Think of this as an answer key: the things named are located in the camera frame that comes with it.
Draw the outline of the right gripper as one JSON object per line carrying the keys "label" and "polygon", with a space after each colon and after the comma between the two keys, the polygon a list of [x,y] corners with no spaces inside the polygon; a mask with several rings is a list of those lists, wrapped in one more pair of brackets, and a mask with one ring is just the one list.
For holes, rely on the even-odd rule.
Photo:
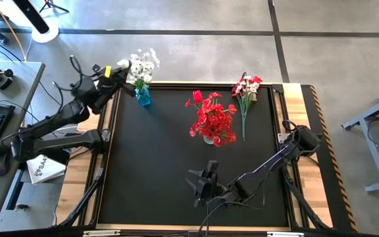
{"label": "right gripper", "polygon": [[188,172],[199,177],[196,183],[186,179],[186,182],[194,191],[195,201],[193,206],[209,205],[210,202],[232,201],[230,189],[218,182],[218,161],[210,160],[207,168],[202,171],[189,170]]}

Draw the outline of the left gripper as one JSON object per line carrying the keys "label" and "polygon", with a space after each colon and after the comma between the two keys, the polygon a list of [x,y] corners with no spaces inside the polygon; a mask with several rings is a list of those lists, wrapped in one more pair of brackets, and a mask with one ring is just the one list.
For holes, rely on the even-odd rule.
{"label": "left gripper", "polygon": [[80,105],[81,114],[89,114],[90,108],[93,114],[99,114],[108,100],[122,88],[130,97],[136,96],[136,91],[131,84],[127,84],[129,69],[114,68],[110,78],[104,77],[104,70],[95,72],[91,76],[81,76],[77,83],[77,102]]}

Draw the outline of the blue glass vase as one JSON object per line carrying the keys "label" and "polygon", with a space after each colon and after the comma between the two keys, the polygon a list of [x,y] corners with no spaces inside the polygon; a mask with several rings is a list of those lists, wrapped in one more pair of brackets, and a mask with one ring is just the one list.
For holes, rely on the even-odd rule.
{"label": "blue glass vase", "polygon": [[151,95],[148,88],[136,88],[136,99],[138,103],[144,107],[151,104]]}

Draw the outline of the white round stand base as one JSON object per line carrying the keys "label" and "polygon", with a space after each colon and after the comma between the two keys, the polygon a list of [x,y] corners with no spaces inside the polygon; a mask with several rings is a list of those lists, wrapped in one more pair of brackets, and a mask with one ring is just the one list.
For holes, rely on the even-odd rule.
{"label": "white round stand base", "polygon": [[41,34],[38,30],[33,26],[32,27],[32,39],[37,43],[47,43],[53,39],[55,39],[59,35],[59,27],[57,23],[47,23],[49,27],[49,31]]}

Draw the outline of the black flat bar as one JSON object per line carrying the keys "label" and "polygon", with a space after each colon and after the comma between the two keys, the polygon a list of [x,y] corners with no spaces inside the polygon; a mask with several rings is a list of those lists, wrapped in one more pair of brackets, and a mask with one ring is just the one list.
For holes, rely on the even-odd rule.
{"label": "black flat bar", "polygon": [[67,161],[69,160],[70,158],[70,154],[69,152],[63,150],[63,149],[57,149],[57,150],[54,150],[54,151],[50,151],[47,155],[50,159],[62,164],[62,165],[65,165],[67,164]]}

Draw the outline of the black tripod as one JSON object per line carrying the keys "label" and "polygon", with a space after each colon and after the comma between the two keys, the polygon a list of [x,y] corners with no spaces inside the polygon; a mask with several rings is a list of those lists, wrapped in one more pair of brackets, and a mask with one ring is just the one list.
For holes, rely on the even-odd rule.
{"label": "black tripod", "polygon": [[70,11],[68,9],[65,9],[63,7],[60,7],[52,2],[52,0],[44,0],[44,5],[42,8],[39,10],[39,13],[41,13],[45,9],[58,9],[63,12],[69,13]]}

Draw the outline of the black stand bar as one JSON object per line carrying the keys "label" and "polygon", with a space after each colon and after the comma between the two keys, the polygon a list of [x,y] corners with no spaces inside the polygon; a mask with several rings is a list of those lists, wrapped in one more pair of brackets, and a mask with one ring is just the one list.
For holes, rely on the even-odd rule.
{"label": "black stand bar", "polygon": [[40,34],[48,33],[49,26],[29,0],[13,0],[13,2]]}

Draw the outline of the white printed box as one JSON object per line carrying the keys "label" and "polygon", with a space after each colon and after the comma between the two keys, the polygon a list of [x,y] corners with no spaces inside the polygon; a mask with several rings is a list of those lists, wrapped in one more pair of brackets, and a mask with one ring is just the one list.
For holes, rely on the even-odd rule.
{"label": "white printed box", "polygon": [[66,165],[58,163],[47,156],[38,155],[26,162],[33,185],[62,176]]}

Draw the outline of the hazard striped edge strip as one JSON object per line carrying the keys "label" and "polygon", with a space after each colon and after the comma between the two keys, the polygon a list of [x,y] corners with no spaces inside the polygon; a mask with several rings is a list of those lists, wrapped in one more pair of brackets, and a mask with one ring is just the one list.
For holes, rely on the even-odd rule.
{"label": "hazard striped edge strip", "polygon": [[301,89],[310,128],[314,133],[322,136],[321,144],[316,154],[332,225],[337,230],[357,232],[357,225],[352,214],[316,90],[312,85],[302,85]]}

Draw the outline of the black computer mouse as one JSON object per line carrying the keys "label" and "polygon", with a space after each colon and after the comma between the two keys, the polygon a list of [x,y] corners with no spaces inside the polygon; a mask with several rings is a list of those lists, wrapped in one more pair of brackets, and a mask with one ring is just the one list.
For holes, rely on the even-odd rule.
{"label": "black computer mouse", "polygon": [[10,159],[8,150],[0,148],[0,176],[5,176],[10,169]]}

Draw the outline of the silver metal bracket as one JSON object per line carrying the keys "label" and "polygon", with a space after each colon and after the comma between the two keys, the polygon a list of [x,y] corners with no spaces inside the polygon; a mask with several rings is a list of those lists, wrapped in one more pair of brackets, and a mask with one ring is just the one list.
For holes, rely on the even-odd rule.
{"label": "silver metal bracket", "polygon": [[305,237],[302,232],[275,232],[270,231],[266,233],[267,237]]}
{"label": "silver metal bracket", "polygon": [[110,237],[120,236],[119,230],[86,230],[83,232],[82,237]]}

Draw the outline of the black diagonal frame strut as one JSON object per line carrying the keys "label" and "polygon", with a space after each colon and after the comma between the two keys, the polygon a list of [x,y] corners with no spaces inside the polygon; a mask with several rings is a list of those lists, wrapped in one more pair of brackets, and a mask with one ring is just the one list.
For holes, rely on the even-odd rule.
{"label": "black diagonal frame strut", "polygon": [[284,179],[285,179],[286,185],[288,186],[288,188],[291,190],[296,200],[298,201],[300,208],[304,210],[304,212],[306,213],[306,216],[308,216],[308,218],[312,221],[312,224],[314,225],[314,227],[316,229],[330,229],[328,225],[324,224],[321,221],[320,217],[313,211],[312,207],[307,203],[303,194],[295,186],[288,171],[284,171]]}
{"label": "black diagonal frame strut", "polygon": [[100,187],[103,182],[103,177],[105,175],[105,168],[100,168],[97,176],[91,183],[90,187],[85,191],[81,200],[78,202],[77,206],[72,210],[72,212],[68,215],[68,217],[62,221],[58,226],[72,226],[76,219],[81,215],[84,208],[87,206],[90,197],[93,193]]}

